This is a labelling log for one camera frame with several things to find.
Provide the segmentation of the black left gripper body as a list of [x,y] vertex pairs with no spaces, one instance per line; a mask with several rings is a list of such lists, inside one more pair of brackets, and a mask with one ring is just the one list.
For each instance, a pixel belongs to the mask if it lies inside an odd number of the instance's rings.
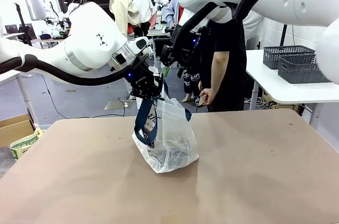
[[154,74],[148,68],[145,58],[137,57],[129,66],[126,81],[130,83],[131,94],[155,94]]

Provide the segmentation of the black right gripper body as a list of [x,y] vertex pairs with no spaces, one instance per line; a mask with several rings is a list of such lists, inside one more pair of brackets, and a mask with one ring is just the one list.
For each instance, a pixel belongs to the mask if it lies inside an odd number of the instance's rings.
[[208,36],[208,28],[203,26],[197,32],[189,31],[179,35],[180,29],[181,26],[176,26],[172,34],[175,60],[181,66],[197,66]]

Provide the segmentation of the person's right hand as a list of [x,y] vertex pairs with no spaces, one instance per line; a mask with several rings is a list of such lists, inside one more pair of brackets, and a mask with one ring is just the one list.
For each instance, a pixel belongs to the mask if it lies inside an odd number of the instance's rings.
[[203,105],[210,105],[215,98],[215,93],[211,88],[205,88],[200,93],[200,99]]

